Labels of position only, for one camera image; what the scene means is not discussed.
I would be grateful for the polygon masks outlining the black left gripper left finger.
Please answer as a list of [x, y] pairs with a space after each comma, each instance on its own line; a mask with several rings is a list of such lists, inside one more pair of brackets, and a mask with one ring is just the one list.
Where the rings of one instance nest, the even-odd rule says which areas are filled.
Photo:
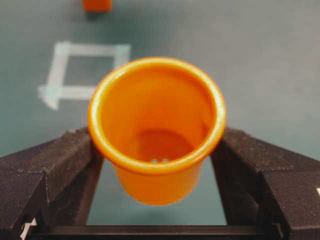
[[19, 240], [23, 225], [84, 225], [103, 160], [87, 128], [0, 159], [0, 237]]

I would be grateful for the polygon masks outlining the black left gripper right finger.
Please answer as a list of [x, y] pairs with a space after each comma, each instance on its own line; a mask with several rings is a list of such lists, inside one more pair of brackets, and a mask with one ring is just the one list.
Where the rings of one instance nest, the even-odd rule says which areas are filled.
[[268, 239], [320, 237], [320, 162], [228, 127], [211, 153], [226, 221]]

